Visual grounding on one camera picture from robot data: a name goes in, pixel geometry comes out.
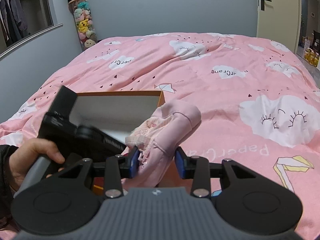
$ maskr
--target window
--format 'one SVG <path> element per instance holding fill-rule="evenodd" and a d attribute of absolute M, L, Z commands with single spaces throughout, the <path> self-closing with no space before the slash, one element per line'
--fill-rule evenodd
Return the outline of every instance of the window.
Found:
<path fill-rule="evenodd" d="M 0 53 L 52 25 L 48 0 L 0 0 Z"/>

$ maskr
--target bed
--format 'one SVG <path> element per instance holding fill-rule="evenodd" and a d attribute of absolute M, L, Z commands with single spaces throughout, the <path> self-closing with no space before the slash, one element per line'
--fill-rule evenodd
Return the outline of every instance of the bed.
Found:
<path fill-rule="evenodd" d="M 108 38 L 55 72 L 12 118 L 0 144 L 36 137 L 42 116 L 65 85 L 75 92 L 162 90 L 202 113 L 181 146 L 210 162 L 232 158 L 302 200 L 296 232 L 320 234 L 320 90 L 299 59 L 267 39 L 219 33 L 159 33 Z M 163 183 L 185 185 L 172 166 Z M 212 179 L 218 194 L 219 181 Z"/>

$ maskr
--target ribbed gray surface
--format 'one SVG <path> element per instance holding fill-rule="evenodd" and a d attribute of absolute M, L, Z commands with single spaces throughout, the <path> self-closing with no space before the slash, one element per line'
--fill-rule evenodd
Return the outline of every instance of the ribbed gray surface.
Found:
<path fill-rule="evenodd" d="M 189 196 L 182 188 L 134 188 L 125 197 L 103 203 L 83 228 L 60 236 L 20 233 L 15 240 L 301 240 L 292 231 L 253 236 L 223 221 L 207 199 Z"/>

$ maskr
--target black sleeve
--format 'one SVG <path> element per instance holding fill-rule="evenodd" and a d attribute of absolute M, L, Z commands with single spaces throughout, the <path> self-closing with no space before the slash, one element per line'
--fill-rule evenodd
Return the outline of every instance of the black sleeve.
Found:
<path fill-rule="evenodd" d="M 4 165 L 17 149 L 15 146 L 0 145 L 0 219 L 10 216 L 13 197 L 6 179 Z"/>

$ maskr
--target yellow paper crane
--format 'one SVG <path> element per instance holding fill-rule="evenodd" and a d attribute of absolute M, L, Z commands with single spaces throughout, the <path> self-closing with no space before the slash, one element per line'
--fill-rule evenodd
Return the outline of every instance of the yellow paper crane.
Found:
<path fill-rule="evenodd" d="M 278 158 L 276 164 L 273 166 L 273 169 L 279 175 L 283 186 L 294 192 L 293 186 L 286 171 L 307 172 L 309 169 L 314 169 L 314 166 L 302 156 L 297 155 L 294 157 Z"/>

